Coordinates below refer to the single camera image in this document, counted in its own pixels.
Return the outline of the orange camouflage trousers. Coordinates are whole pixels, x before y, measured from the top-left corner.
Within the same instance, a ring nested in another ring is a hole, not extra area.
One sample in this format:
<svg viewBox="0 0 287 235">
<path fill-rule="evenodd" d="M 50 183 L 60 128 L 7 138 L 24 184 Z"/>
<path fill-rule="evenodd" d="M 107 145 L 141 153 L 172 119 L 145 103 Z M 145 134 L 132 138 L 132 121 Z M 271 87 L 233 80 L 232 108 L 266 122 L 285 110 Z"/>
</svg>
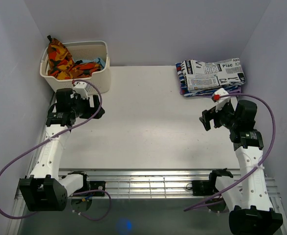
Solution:
<svg viewBox="0 0 287 235">
<path fill-rule="evenodd" d="M 47 36 L 49 45 L 47 48 L 48 63 L 50 69 L 48 75 L 58 80 L 80 79 L 91 77 L 94 72 L 101 71 L 97 63 L 75 64 L 72 54 L 59 40 Z"/>
</svg>

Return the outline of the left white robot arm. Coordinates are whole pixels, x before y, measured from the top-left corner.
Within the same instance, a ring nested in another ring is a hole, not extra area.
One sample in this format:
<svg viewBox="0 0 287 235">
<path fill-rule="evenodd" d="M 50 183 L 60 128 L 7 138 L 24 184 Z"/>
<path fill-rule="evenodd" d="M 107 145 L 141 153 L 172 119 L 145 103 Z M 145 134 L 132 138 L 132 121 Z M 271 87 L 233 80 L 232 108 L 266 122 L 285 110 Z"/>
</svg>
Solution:
<svg viewBox="0 0 287 235">
<path fill-rule="evenodd" d="M 81 171 L 59 177 L 60 161 L 76 119 L 100 119 L 105 113 L 98 95 L 71 88 L 58 89 L 47 113 L 45 140 L 29 177 L 19 180 L 19 189 L 31 212 L 62 211 L 74 193 L 89 193 L 90 183 Z"/>
</svg>

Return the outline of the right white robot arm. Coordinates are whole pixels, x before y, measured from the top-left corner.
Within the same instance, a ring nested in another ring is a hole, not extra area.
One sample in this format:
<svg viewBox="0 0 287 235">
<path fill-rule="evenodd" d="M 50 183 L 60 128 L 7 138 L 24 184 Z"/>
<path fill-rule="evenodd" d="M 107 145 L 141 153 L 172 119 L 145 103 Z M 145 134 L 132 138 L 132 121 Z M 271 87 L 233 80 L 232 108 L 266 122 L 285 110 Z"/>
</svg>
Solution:
<svg viewBox="0 0 287 235">
<path fill-rule="evenodd" d="M 202 112 L 200 121 L 205 130 L 225 127 L 230 132 L 234 152 L 239 162 L 242 188 L 234 184 L 226 169 L 213 170 L 208 181 L 212 194 L 222 195 L 229 211 L 229 228 L 234 235 L 273 235 L 283 224 L 283 216 L 275 212 L 269 198 L 263 158 L 263 138 L 255 126 L 257 105 L 240 100 L 234 108 L 230 99 L 221 98 L 210 110 Z"/>
</svg>

